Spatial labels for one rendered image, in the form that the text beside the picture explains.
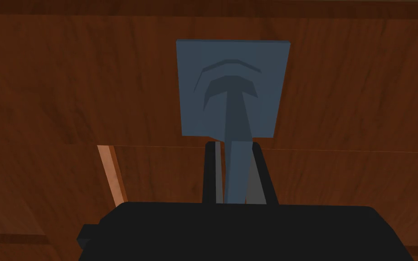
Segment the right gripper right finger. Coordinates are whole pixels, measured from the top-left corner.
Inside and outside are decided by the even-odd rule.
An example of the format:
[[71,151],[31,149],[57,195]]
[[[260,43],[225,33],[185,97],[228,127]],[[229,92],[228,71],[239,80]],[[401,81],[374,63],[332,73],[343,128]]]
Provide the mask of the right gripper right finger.
[[279,204],[261,146],[257,142],[252,145],[246,203]]

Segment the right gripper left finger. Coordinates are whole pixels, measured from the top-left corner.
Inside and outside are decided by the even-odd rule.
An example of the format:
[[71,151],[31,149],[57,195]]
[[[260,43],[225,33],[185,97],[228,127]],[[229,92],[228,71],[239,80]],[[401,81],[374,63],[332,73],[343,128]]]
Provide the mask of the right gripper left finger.
[[209,141],[205,145],[202,203],[224,203],[221,144]]

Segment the blue-grey door handle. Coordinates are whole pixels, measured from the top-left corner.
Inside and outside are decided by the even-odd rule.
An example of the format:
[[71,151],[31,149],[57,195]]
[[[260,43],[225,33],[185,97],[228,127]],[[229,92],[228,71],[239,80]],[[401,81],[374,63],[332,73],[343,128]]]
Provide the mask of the blue-grey door handle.
[[277,123],[287,40],[178,39],[181,130],[224,144],[224,203],[246,203],[254,138]]

